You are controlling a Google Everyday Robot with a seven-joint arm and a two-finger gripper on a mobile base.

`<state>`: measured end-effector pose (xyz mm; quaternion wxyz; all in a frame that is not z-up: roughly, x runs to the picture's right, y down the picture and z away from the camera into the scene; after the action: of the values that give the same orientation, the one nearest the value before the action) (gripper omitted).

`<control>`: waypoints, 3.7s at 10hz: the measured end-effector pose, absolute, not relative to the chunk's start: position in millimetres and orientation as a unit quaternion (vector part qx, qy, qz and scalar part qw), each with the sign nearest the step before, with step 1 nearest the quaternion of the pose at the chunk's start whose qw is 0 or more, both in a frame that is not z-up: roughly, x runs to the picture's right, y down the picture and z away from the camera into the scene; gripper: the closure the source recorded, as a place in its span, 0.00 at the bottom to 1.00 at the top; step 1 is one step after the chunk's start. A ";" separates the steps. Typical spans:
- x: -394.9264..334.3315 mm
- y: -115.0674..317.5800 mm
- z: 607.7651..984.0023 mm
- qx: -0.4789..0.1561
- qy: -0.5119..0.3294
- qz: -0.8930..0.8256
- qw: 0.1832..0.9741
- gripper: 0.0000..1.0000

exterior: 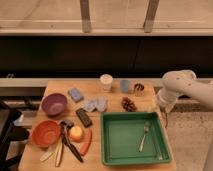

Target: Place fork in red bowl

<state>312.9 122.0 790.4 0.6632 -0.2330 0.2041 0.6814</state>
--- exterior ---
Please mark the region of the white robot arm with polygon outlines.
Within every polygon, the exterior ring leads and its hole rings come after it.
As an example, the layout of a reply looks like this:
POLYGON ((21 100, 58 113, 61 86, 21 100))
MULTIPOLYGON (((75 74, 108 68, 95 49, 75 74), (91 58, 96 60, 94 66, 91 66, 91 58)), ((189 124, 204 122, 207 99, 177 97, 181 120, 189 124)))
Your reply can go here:
POLYGON ((174 105, 177 99, 186 95, 213 110, 213 84, 197 80, 192 70, 169 71, 162 77, 162 88, 156 95, 160 107, 174 105))

